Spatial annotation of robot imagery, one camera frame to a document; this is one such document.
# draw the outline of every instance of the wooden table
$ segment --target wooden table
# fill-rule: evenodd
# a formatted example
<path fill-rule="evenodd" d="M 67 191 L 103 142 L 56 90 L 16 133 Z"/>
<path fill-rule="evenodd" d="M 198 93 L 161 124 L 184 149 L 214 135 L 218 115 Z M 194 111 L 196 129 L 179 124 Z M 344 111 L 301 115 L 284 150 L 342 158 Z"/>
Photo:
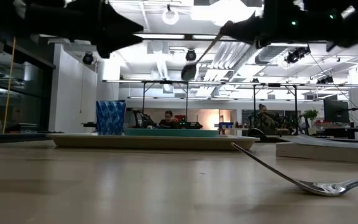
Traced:
<path fill-rule="evenodd" d="M 358 164 L 256 155 L 299 179 L 358 177 Z M 358 188 L 304 194 L 236 151 L 57 150 L 0 144 L 0 223 L 358 223 Z"/>

